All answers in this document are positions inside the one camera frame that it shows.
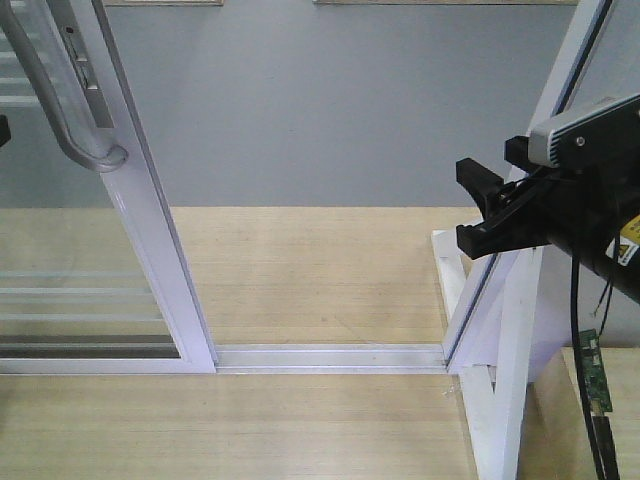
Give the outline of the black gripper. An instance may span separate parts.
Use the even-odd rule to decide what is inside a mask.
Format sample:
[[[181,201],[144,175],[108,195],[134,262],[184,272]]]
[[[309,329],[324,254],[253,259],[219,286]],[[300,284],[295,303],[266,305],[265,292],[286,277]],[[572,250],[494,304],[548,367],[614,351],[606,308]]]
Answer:
[[[535,171],[528,157],[529,138],[519,135],[505,142],[504,160],[526,175]],[[567,254],[578,252],[583,266],[612,280],[629,299],[639,300],[639,254],[628,264],[608,251],[622,227],[639,214],[639,152],[581,172],[544,169],[545,178],[533,182],[534,196],[522,207],[510,208],[498,230],[458,225],[457,246],[471,259],[490,254],[552,244]],[[456,163],[456,181],[472,197],[484,220],[495,215],[511,182],[472,158]]]

